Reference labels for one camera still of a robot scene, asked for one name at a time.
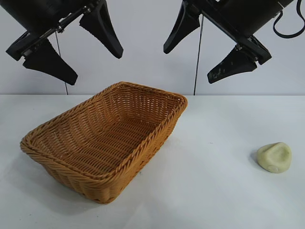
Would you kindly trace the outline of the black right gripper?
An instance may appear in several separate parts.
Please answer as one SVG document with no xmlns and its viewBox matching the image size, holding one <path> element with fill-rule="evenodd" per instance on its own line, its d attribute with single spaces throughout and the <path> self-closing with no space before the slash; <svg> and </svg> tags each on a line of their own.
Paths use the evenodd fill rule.
<svg viewBox="0 0 305 229">
<path fill-rule="evenodd" d="M 180 41 L 200 27 L 203 15 L 227 34 L 236 45 L 208 74 L 213 84 L 229 76 L 252 72 L 271 58 L 270 52 L 254 39 L 254 33 L 287 7 L 291 0 L 183 0 L 174 27 L 163 45 L 170 53 Z"/>
</svg>

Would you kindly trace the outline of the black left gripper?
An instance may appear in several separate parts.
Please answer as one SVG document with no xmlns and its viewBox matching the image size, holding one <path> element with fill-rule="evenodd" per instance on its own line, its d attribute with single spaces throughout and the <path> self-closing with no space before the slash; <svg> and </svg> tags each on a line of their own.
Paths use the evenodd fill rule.
<svg viewBox="0 0 305 229">
<path fill-rule="evenodd" d="M 123 47 L 112 26 L 105 0 L 2 0 L 0 6 L 26 29 L 6 50 L 15 60 L 19 60 L 35 42 L 55 31 L 63 31 L 82 14 L 80 26 L 98 39 L 114 57 L 122 57 Z M 36 48 L 25 57 L 25 68 L 75 85 L 77 73 L 59 56 L 49 40 L 44 40 Z"/>
</svg>

